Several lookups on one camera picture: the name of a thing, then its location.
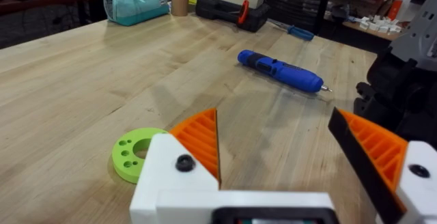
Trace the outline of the white orange left gripper left finger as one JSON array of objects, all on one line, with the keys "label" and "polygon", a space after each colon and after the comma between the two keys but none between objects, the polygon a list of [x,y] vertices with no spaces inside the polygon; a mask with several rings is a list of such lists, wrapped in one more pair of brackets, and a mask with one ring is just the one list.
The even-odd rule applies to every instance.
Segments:
[{"label": "white orange left gripper left finger", "polygon": [[215,108],[152,136],[129,207],[132,223],[210,223],[221,187]]}]

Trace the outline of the white orange left gripper right finger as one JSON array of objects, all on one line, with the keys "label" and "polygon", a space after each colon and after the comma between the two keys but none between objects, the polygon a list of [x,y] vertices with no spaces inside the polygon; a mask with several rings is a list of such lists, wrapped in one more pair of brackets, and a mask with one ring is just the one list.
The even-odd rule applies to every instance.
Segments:
[{"label": "white orange left gripper right finger", "polygon": [[328,129],[383,224],[436,224],[436,150],[342,109]]}]

